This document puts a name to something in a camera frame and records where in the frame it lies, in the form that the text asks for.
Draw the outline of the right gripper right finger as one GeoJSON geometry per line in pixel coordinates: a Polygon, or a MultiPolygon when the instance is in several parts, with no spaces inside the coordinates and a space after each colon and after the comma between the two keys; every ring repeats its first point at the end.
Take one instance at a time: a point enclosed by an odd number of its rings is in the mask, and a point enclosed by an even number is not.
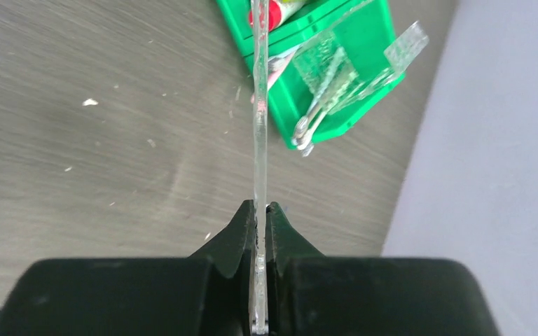
{"type": "Polygon", "coordinates": [[[271,335],[498,335],[475,276],[445,258],[335,257],[266,210],[271,335]]]}

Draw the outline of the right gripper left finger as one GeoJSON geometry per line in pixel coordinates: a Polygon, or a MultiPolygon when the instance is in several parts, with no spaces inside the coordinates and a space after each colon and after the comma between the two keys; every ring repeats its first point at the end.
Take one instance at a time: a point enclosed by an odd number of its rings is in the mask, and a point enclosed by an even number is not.
{"type": "Polygon", "coordinates": [[[0,335],[249,335],[254,205],[244,201],[187,258],[33,263],[0,311],[0,335]]]}

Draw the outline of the green compartment organizer bin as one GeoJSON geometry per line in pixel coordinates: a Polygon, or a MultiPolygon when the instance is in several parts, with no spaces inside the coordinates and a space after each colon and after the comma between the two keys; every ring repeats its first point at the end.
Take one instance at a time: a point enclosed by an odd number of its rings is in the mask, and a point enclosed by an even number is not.
{"type": "Polygon", "coordinates": [[[261,102],[304,155],[351,129],[429,41],[418,23],[396,34],[386,1],[262,1],[258,13],[268,43],[261,102]]]}

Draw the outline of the clear oval textured tray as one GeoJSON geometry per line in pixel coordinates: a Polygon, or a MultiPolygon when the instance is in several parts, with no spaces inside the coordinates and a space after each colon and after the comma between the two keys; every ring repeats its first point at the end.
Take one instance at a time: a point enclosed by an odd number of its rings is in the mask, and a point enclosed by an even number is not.
{"type": "Polygon", "coordinates": [[[252,335],[268,335],[268,280],[266,262],[266,205],[268,162],[268,1],[253,0],[254,31],[254,285],[251,297],[252,335]]]}

